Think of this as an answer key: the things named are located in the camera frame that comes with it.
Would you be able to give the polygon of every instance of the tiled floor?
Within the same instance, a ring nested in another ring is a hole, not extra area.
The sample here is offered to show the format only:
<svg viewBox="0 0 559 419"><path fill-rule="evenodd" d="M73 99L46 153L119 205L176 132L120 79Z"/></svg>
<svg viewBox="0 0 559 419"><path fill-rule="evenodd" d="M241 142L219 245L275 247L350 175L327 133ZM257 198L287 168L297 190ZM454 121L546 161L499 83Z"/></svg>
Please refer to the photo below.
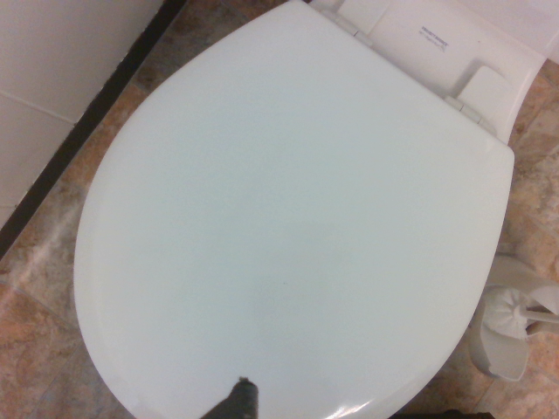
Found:
<svg viewBox="0 0 559 419"><path fill-rule="evenodd" d="M131 418L90 361L72 297L73 249L93 175L135 108L170 74L281 0L191 0L0 261L0 419ZM514 127L513 189L500 251L559 282L559 66L546 63ZM407 412L559 417L559 337L530 341L521 381L495 381L464 338Z"/></svg>

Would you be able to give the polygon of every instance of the wall tile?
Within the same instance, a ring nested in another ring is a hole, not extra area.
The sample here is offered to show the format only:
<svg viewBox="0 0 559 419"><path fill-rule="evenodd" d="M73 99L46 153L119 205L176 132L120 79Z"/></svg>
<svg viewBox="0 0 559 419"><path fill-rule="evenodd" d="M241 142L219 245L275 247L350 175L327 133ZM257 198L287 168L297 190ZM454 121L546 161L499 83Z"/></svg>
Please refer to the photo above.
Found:
<svg viewBox="0 0 559 419"><path fill-rule="evenodd" d="M0 205L21 201L71 129L67 122L0 95Z"/></svg>
<svg viewBox="0 0 559 419"><path fill-rule="evenodd" d="M0 91L78 121L162 0L0 3Z"/></svg>
<svg viewBox="0 0 559 419"><path fill-rule="evenodd" d="M14 209L16 207L0 207L0 229L2 228L2 226L6 223L6 221L8 221L8 218L10 218L11 213L14 212Z"/></svg>

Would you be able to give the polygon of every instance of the label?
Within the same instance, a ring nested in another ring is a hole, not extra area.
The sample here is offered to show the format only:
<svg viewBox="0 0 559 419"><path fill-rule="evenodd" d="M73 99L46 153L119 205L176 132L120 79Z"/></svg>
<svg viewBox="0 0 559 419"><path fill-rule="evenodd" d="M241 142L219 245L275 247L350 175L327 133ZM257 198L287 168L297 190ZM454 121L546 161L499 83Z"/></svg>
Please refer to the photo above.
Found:
<svg viewBox="0 0 559 419"><path fill-rule="evenodd" d="M446 47L448 46L448 44L445 41L443 41L441 38L439 38L437 35L435 35L433 32L429 31L424 26L421 27L421 31L419 31L419 35L427 39L429 42L431 42L433 45L439 48L442 52L446 51Z"/></svg>

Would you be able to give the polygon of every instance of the baseboard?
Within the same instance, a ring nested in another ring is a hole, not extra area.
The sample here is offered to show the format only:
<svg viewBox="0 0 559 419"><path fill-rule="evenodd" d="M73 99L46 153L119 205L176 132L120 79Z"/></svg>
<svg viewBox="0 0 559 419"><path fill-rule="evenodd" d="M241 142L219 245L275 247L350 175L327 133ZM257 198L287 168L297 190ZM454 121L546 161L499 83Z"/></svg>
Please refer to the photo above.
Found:
<svg viewBox="0 0 559 419"><path fill-rule="evenodd" d="M129 80L148 56L161 35L188 0L166 0L149 23L146 30L136 39L127 56L117 66L113 75L99 94L89 104L83 116L66 137L58 151L33 183L24 199L16 207L0 230L0 259L14 244L25 225L31 220L39 205L48 195L56 181L68 167L81 146L103 120L111 106L119 98Z"/></svg>

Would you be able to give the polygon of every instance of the floor tile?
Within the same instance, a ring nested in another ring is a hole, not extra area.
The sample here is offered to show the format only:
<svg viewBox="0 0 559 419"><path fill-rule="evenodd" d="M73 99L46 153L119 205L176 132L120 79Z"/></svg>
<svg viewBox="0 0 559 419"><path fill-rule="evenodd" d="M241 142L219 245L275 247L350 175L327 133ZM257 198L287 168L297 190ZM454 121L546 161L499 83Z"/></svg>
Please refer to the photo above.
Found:
<svg viewBox="0 0 559 419"><path fill-rule="evenodd" d="M250 20L285 2L286 0L224 0L224 3L238 10Z"/></svg>
<svg viewBox="0 0 559 419"><path fill-rule="evenodd" d="M515 258L532 266L539 275L559 282L559 240L527 215L521 207L508 203L500 238Z"/></svg>
<svg viewBox="0 0 559 419"><path fill-rule="evenodd" d="M109 391L82 344L29 419L134 419Z"/></svg>
<svg viewBox="0 0 559 419"><path fill-rule="evenodd" d="M541 109L524 135L511 146L515 156L514 166L523 175L558 146L559 100L553 100Z"/></svg>
<svg viewBox="0 0 559 419"><path fill-rule="evenodd" d="M559 86L559 64L547 60L545 63L543 63L540 74L547 77L556 86Z"/></svg>
<svg viewBox="0 0 559 419"><path fill-rule="evenodd" d="M218 0L188 2L136 73L135 82L146 92L153 92L176 70L245 21Z"/></svg>
<svg viewBox="0 0 559 419"><path fill-rule="evenodd" d="M538 333L528 339L530 358L528 362L549 374L559 383L559 336Z"/></svg>
<svg viewBox="0 0 559 419"><path fill-rule="evenodd" d="M74 326L73 253L85 198L82 188L58 182L0 261L0 280Z"/></svg>
<svg viewBox="0 0 559 419"><path fill-rule="evenodd" d="M128 84L103 121L95 128L70 166L62 175L62 182L89 189L103 156L134 110L148 94L134 83Z"/></svg>
<svg viewBox="0 0 559 419"><path fill-rule="evenodd" d="M545 374L528 366L518 382L495 380L476 411L499 419L556 419L559 386Z"/></svg>
<svg viewBox="0 0 559 419"><path fill-rule="evenodd" d="M0 284L0 417L27 417L80 341L77 329Z"/></svg>
<svg viewBox="0 0 559 419"><path fill-rule="evenodd" d="M493 379L483 375L470 361L466 330L445 365L402 410L402 413L442 413L458 409L470 413Z"/></svg>
<svg viewBox="0 0 559 419"><path fill-rule="evenodd" d="M516 143L526 133L536 115L547 103L556 99L557 96L559 96L557 88L538 73L526 94L526 98L522 102L521 109L514 122L513 132L508 142L509 147L516 151Z"/></svg>
<svg viewBox="0 0 559 419"><path fill-rule="evenodd" d="M559 148L514 178L509 200L559 234Z"/></svg>

